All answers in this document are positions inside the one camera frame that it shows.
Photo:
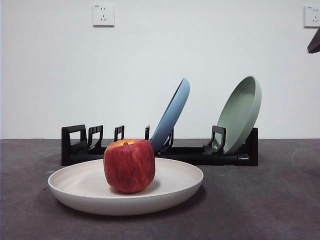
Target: dark object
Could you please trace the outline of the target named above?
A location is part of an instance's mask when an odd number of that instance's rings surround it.
[[[80,142],[71,144],[70,133],[80,132]],[[150,127],[145,128],[145,139],[149,139]],[[93,134],[100,133],[99,140],[92,145]],[[125,126],[114,129],[114,141],[125,136]],[[217,148],[212,147],[215,134],[221,135],[221,144]],[[167,141],[156,157],[174,159],[193,165],[213,165],[213,166],[258,166],[258,129],[253,128],[245,143],[236,154],[225,155],[224,146],[226,143],[226,129],[219,126],[212,126],[211,140],[203,147],[173,147],[174,130],[172,129]],[[88,140],[85,125],[67,126],[61,129],[61,165],[69,166],[85,161],[103,158],[106,146],[102,146],[103,126],[89,128]]]
[[[308,52],[310,54],[315,54],[317,52],[320,52],[320,27],[319,27],[318,31],[316,31],[311,42],[309,43]]]

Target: white plate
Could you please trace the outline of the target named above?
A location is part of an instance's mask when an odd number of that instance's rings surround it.
[[[48,184],[54,196],[70,208],[99,215],[139,215],[176,206],[202,184],[203,172],[191,164],[155,158],[152,183],[137,193],[120,193],[108,185],[103,160],[67,166],[54,172]]]

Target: power outlet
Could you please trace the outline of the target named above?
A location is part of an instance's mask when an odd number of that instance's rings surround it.
[[[304,6],[304,27],[320,27],[320,6]]]
[[[92,7],[93,26],[115,26],[115,6],[112,3],[94,5]]]

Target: plate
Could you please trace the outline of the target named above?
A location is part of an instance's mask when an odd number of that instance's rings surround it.
[[[70,208],[98,215],[140,215],[176,206],[196,193],[203,172],[191,164],[155,158],[152,183],[137,193],[121,193],[108,185],[103,160],[67,166],[48,179],[53,195]]]
[[[175,91],[169,105],[166,107],[164,114],[156,127],[152,137],[151,144],[155,152],[159,152],[166,142],[171,130],[174,128],[190,92],[190,84],[186,78],[182,79],[177,90]]]
[[[224,154],[235,154],[248,138],[254,127],[260,106],[261,87],[253,76],[242,80],[227,100],[217,126],[226,129]],[[216,134],[212,143],[217,148],[221,135]]]

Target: red apple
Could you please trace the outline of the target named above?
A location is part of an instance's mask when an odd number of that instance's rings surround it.
[[[103,167],[110,186],[123,193],[141,191],[155,177],[154,148],[144,139],[113,142],[104,152]]]

